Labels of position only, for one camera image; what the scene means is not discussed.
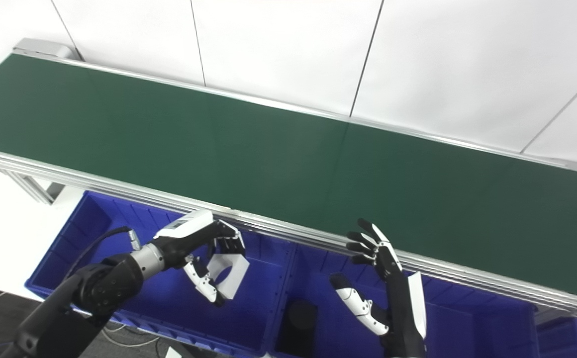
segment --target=white floor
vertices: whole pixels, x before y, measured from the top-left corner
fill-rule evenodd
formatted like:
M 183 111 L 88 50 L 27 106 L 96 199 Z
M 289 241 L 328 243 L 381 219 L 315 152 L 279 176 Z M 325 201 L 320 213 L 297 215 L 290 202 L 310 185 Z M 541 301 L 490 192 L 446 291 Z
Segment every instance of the white floor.
M 67 186 L 54 205 L 43 205 L 0 173 L 1 291 L 40 300 L 24 287 L 25 281 L 32 275 L 82 194 L 83 190 Z

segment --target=white robotic hand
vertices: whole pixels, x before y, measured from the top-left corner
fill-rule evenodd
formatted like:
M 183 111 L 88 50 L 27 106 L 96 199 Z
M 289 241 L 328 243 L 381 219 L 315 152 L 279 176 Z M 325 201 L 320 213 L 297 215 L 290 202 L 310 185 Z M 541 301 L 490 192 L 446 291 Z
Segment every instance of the white robotic hand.
M 330 275 L 330 284 L 355 317 L 380 337 L 386 357 L 424 358 L 426 320 L 421 274 L 406 277 L 392 244 L 381 230 L 364 219 L 359 219 L 358 224 L 370 235 L 350 232 L 347 236 L 354 242 L 346 247 L 359 252 L 352 256 L 353 263 L 375 267 L 386 283 L 388 309 L 366 299 L 341 272 Z
M 205 232 L 204 241 L 197 245 L 200 242 L 195 238 L 195 234 L 201 232 Z M 188 251 L 182 269 L 195 285 L 195 289 L 218 307 L 224 304 L 225 299 L 233 299 L 249 266 L 245 258 L 245 243 L 236 227 L 222 220 L 214 220 L 213 213 L 203 209 L 171 222 L 154 236 L 154 240 L 161 238 L 189 238 L 190 242 L 194 242 L 191 249 L 186 248 Z M 207 265 L 191 254 L 192 250 L 202 244 L 208 245 Z M 216 283 L 218 275 L 228 267 L 231 267 L 231 272 L 221 283 Z

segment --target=green belt surface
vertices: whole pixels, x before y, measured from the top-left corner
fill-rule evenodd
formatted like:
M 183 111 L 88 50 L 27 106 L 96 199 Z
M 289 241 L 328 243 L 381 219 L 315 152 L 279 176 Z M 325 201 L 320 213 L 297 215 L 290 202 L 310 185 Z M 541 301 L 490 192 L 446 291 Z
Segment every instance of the green belt surface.
M 0 152 L 577 294 L 563 168 L 16 54 Z

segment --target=blue plastic bin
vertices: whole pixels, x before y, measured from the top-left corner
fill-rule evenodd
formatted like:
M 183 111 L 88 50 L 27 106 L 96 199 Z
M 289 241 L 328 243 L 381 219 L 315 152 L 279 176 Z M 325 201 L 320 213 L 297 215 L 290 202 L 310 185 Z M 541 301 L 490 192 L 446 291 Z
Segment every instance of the blue plastic bin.
M 59 236 L 26 283 L 47 297 L 78 254 L 108 229 L 127 225 L 143 243 L 180 214 L 86 192 Z M 179 270 L 145 282 L 114 319 L 182 342 L 237 357 L 279 358 L 275 341 L 286 303 L 306 299 L 318 306 L 316 358 L 381 358 L 372 335 L 330 287 L 341 270 L 359 290 L 386 306 L 384 284 L 375 270 L 352 265 L 347 256 L 243 232 L 251 265 L 233 301 L 216 308 L 193 289 Z M 82 265 L 131 250 L 126 235 L 108 238 Z M 428 358 L 537 358 L 532 304 L 424 277 Z
M 577 319 L 561 318 L 537 327 L 541 358 L 577 358 Z
M 291 263 L 281 306 L 295 299 L 318 306 L 314 357 L 381 358 L 384 352 L 377 336 L 355 319 L 330 288 L 328 276 L 337 271 L 366 297 L 386 307 L 385 286 L 374 269 L 353 265 L 347 256 L 302 245 Z M 428 358 L 538 357 L 532 304 L 439 279 L 424 277 L 423 282 Z M 280 320 L 274 326 L 274 340 Z M 290 357 L 273 348 L 271 355 Z
M 25 286 L 47 297 L 78 254 L 108 229 L 127 225 L 146 243 L 159 228 L 179 217 L 178 213 L 87 192 Z M 230 356 L 263 356 L 294 247 L 250 232 L 243 233 L 243 239 L 250 267 L 236 299 L 222 308 L 207 302 L 184 272 L 171 269 L 145 281 L 141 292 L 113 319 Z M 118 234 L 85 257 L 82 266 L 129 251 L 127 234 Z

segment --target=gray floor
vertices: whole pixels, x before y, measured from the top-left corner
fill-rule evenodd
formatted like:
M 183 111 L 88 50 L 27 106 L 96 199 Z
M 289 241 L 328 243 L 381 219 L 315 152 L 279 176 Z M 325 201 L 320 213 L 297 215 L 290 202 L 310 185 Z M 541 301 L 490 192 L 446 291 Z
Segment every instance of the gray floor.
M 11 342 L 15 329 L 27 317 L 36 306 L 38 302 L 18 297 L 11 294 L 4 294 L 0 296 L 0 344 Z M 119 324 L 109 323 L 108 328 L 114 330 L 119 328 Z M 140 344 L 142 342 L 151 341 L 157 336 L 144 333 L 135 328 L 123 328 L 119 331 L 108 333 L 108 335 L 116 342 L 127 345 Z M 197 347 L 182 345 L 179 342 L 169 340 L 167 338 L 160 338 L 154 343 L 144 345 L 142 347 L 120 347 L 112 344 L 104 335 L 98 335 L 92 344 L 84 351 L 81 358 L 157 358 L 156 344 L 160 353 L 160 358 L 164 358 L 169 346 L 181 352 L 180 347 L 184 347 L 187 352 L 184 353 L 183 358 L 226 358 L 221 354 L 216 354 L 212 351 L 205 351 Z M 0 346 L 0 354 L 6 346 Z

